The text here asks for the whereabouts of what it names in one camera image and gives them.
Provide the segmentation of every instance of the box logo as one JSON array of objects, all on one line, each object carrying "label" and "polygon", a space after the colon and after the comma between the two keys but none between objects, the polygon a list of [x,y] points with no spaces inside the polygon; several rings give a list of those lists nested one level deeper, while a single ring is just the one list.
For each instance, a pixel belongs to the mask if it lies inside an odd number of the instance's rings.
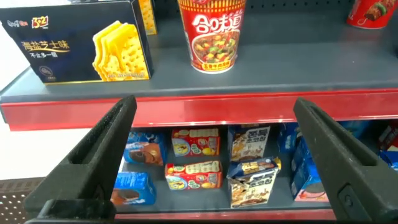
[{"label": "box logo", "polygon": [[32,28],[43,28],[48,29],[49,25],[49,16],[40,16],[40,17],[33,17],[32,18]]}]

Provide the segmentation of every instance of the red can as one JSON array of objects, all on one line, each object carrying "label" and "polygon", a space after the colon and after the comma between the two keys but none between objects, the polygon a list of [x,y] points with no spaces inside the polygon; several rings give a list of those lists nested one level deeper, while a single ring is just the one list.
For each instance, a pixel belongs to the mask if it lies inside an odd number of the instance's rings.
[{"label": "red can", "polygon": [[178,0],[191,65],[221,73],[235,63],[246,0]]},{"label": "red can", "polygon": [[380,29],[387,25],[397,0],[355,0],[347,23],[364,29]]}]

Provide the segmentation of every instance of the red snack box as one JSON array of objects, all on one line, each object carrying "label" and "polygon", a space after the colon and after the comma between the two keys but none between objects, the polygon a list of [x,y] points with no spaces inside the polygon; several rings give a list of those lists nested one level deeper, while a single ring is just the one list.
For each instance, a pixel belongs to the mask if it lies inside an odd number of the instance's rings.
[{"label": "red snack box", "polygon": [[172,142],[175,156],[217,156],[220,153],[217,128],[174,129]]},{"label": "red snack box", "polygon": [[379,149],[385,151],[398,151],[397,135],[398,120],[392,120],[378,139]]},{"label": "red snack box", "polygon": [[397,0],[355,0],[347,23],[365,29],[380,29],[387,25]]},{"label": "red snack box", "polygon": [[170,190],[220,188],[223,176],[220,161],[207,161],[184,166],[166,164],[165,176]]}]

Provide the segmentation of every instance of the snack box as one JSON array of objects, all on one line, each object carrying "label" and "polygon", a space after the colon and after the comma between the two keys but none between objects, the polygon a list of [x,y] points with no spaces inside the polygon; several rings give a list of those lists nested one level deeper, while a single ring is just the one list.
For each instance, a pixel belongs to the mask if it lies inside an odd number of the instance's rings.
[{"label": "snack box", "polygon": [[166,164],[165,176],[170,190],[220,188],[223,175],[220,161],[177,166]]},{"label": "snack box", "polygon": [[384,151],[398,151],[397,135],[398,120],[391,120],[377,141],[379,149]]},{"label": "snack box", "polygon": [[302,137],[298,123],[280,123],[277,138],[279,152],[293,153]]},{"label": "snack box", "polygon": [[361,137],[370,123],[371,121],[339,121],[339,124],[356,138]]},{"label": "snack box", "polygon": [[147,35],[157,34],[153,0],[138,0],[141,9],[142,18],[144,20],[145,32]]},{"label": "snack box", "polygon": [[398,171],[398,151],[380,151],[379,157],[384,160],[389,167]]},{"label": "snack box", "polygon": [[296,202],[329,201],[312,159],[304,160],[298,167],[291,190]]},{"label": "snack box", "polygon": [[148,80],[152,60],[138,0],[31,0],[0,21],[46,84]]},{"label": "snack box", "polygon": [[162,166],[166,162],[164,135],[152,132],[130,132],[123,156],[129,163]]},{"label": "snack box", "polygon": [[278,158],[231,162],[227,175],[231,208],[267,203],[281,168]]},{"label": "snack box", "polygon": [[263,158],[270,128],[259,124],[228,126],[228,151],[231,161]]},{"label": "snack box", "polygon": [[120,172],[116,177],[111,201],[115,205],[153,205],[156,189],[146,172]]},{"label": "snack box", "polygon": [[304,138],[302,138],[298,142],[298,146],[296,151],[293,154],[291,168],[292,172],[295,173],[296,169],[301,165],[304,159],[311,159],[312,155],[310,150],[308,149],[308,145],[305,142]]},{"label": "snack box", "polygon": [[217,156],[220,153],[218,128],[174,129],[172,142],[175,156]]}]

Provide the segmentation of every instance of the lower shelf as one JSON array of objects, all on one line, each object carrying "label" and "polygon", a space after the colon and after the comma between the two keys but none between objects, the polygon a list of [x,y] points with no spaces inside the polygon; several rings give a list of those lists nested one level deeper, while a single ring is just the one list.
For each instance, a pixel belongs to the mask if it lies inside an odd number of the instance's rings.
[{"label": "lower shelf", "polygon": [[[271,133],[266,146],[266,156],[279,156],[282,160],[282,170],[278,173],[272,189],[271,196],[267,204],[230,208],[230,195],[228,190],[228,181],[226,180],[226,172],[229,166],[228,150],[226,141],[221,142],[221,155],[213,157],[175,157],[174,152],[169,147],[168,150],[168,163],[175,164],[189,164],[194,162],[202,162],[208,160],[220,160],[223,165],[223,185],[220,189],[208,190],[170,190],[167,185],[164,167],[163,166],[140,166],[136,164],[125,164],[123,170],[128,171],[145,171],[151,176],[157,191],[157,200],[154,205],[141,205],[141,206],[119,206],[117,207],[118,213],[130,213],[127,218],[134,217],[134,213],[140,213],[137,217],[152,217],[161,218],[164,215],[145,216],[143,213],[189,213],[185,215],[194,215],[193,213],[207,213],[204,216],[212,217],[213,215],[228,216],[228,212],[243,212],[243,211],[273,211],[282,212],[282,210],[323,210],[330,209],[330,204],[325,202],[294,202],[293,196],[290,192],[291,169],[290,169],[290,156],[286,154],[279,154],[276,136],[278,128],[271,127]],[[221,128],[221,139],[226,139],[226,130]]]}]

